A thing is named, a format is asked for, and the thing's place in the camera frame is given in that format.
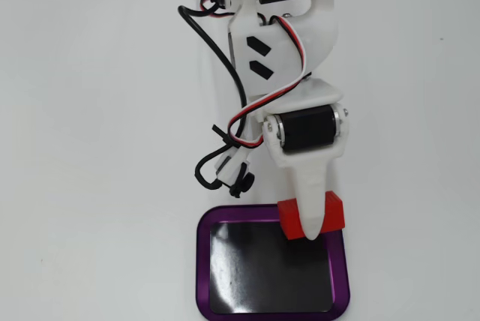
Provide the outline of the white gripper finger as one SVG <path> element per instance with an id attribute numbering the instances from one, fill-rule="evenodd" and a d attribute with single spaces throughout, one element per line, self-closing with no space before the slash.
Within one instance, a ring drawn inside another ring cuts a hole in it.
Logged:
<path id="1" fill-rule="evenodd" d="M 329 164 L 344 154 L 349 122 L 344 110 L 344 141 L 336 147 L 305 154 L 270 154 L 292 179 L 299 221 L 307 239 L 320 234 L 326 216 L 326 183 Z"/>

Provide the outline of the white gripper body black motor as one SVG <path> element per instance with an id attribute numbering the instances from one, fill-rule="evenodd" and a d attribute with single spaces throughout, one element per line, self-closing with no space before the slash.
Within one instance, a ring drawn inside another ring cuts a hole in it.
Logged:
<path id="1" fill-rule="evenodd" d="M 286 94 L 254 110 L 272 155 L 302 155 L 344 141 L 341 91 L 318 78 L 302 80 Z"/>

